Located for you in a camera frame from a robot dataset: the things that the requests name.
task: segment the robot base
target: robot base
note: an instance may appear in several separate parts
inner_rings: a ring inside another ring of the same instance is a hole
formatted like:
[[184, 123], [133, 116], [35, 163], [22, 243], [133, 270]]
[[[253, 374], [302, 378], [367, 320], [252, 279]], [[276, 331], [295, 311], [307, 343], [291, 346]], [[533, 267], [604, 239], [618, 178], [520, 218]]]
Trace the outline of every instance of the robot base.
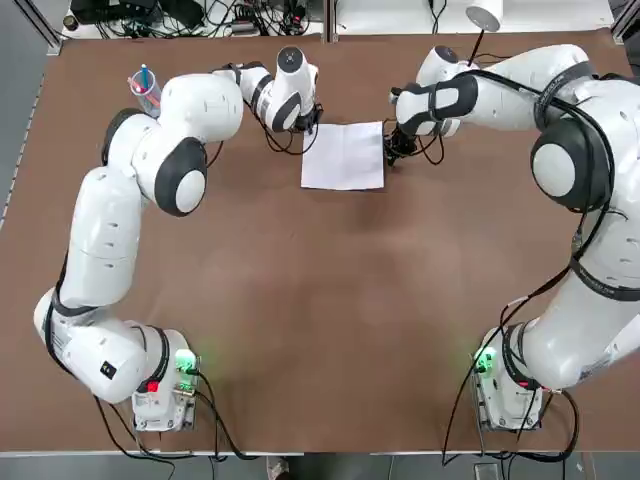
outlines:
[[[482, 345], [495, 331], [494, 328], [485, 335]], [[484, 351], [478, 350], [474, 357], [476, 368], [471, 381], [479, 428], [512, 432], [520, 428], [534, 430], [540, 424], [542, 388], [527, 390], [511, 379], [503, 361], [502, 339], [498, 334]]]
[[189, 345], [176, 330], [164, 330], [164, 333], [169, 339], [170, 358], [158, 390], [136, 392], [131, 397], [135, 427], [140, 432], [193, 430], [195, 424], [197, 377], [178, 371], [179, 359], [176, 358], [178, 351], [191, 353]]

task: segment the pen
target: pen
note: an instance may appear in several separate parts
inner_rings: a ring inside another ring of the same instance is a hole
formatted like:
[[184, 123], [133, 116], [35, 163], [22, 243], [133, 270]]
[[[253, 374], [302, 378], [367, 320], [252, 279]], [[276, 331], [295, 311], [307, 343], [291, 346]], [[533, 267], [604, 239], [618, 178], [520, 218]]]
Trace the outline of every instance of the pen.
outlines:
[[149, 90], [149, 70], [144, 63], [142, 64], [142, 86], [145, 92]]

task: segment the green led light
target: green led light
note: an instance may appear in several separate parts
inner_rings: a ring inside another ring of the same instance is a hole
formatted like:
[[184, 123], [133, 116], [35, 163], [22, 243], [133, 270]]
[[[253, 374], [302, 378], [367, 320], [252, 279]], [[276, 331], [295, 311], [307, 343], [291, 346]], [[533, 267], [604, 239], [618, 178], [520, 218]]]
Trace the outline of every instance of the green led light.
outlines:
[[491, 370], [493, 366], [493, 359], [496, 356], [496, 350], [494, 348], [485, 348], [481, 355], [476, 357], [476, 370], [478, 373], [485, 373]]
[[196, 355], [186, 348], [176, 350], [176, 369], [184, 372], [196, 368]]

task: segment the metal frame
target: metal frame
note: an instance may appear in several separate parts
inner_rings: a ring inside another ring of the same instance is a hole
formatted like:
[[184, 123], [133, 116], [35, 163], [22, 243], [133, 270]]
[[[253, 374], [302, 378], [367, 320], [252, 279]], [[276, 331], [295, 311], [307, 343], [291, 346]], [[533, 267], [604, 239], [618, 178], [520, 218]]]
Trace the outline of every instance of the metal frame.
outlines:
[[51, 24], [44, 18], [44, 15], [34, 5], [32, 0], [13, 0], [13, 3], [22, 12], [36, 32], [49, 44], [47, 55], [57, 56], [62, 48], [62, 40]]
[[324, 0], [322, 43], [336, 43], [338, 41], [336, 3], [338, 3], [336, 0]]
[[629, 0], [618, 18], [614, 20], [611, 33], [613, 34], [613, 40], [618, 45], [624, 43], [624, 34], [631, 28], [638, 17], [638, 13], [640, 13], [640, 0]]

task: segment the white shelf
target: white shelf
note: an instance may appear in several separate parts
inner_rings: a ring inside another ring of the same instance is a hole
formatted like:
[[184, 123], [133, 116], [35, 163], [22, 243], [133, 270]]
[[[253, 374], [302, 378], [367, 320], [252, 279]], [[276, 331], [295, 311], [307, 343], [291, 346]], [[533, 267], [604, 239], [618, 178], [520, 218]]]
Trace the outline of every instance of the white shelf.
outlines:
[[[435, 0], [438, 12], [444, 0]], [[466, 16], [471, 0], [448, 0], [439, 33], [477, 33]], [[339, 0], [341, 35], [431, 33], [427, 0]], [[613, 16], [607, 0], [504, 0], [501, 33], [579, 31], [607, 28]]]

